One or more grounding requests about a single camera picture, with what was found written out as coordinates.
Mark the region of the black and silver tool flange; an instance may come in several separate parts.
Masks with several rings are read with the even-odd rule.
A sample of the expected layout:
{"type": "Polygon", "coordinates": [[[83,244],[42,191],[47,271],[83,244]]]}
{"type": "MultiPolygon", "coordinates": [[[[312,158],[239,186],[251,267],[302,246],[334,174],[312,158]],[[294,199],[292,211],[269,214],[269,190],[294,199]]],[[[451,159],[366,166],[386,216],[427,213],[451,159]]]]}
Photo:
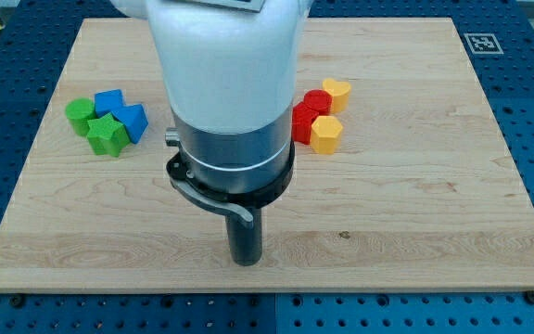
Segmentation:
{"type": "Polygon", "coordinates": [[[248,132],[235,121],[225,134],[173,118],[175,127],[165,135],[166,144],[178,148],[166,166],[172,186],[199,208],[254,227],[252,210],[277,199],[292,172],[291,108],[248,132]]]}

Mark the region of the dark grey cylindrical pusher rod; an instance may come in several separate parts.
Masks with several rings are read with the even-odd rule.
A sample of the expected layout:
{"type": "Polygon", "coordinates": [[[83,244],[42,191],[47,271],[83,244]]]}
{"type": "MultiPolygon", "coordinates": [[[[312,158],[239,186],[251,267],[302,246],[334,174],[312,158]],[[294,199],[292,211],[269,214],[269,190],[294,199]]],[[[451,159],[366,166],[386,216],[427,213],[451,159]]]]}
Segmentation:
{"type": "Polygon", "coordinates": [[[235,263],[250,266],[259,261],[262,255],[262,213],[261,209],[250,208],[253,226],[243,226],[237,216],[226,216],[226,231],[231,257],[235,263]]]}

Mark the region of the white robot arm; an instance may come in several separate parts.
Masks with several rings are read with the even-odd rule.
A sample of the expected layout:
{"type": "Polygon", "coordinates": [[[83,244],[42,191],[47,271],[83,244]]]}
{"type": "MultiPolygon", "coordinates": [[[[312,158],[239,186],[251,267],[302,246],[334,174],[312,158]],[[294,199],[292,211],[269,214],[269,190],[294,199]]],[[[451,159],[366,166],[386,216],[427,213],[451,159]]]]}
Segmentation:
{"type": "Polygon", "coordinates": [[[174,125],[172,186],[223,216],[233,260],[262,254],[261,211],[286,190],[299,39],[311,3],[115,0],[152,33],[174,125]]]}

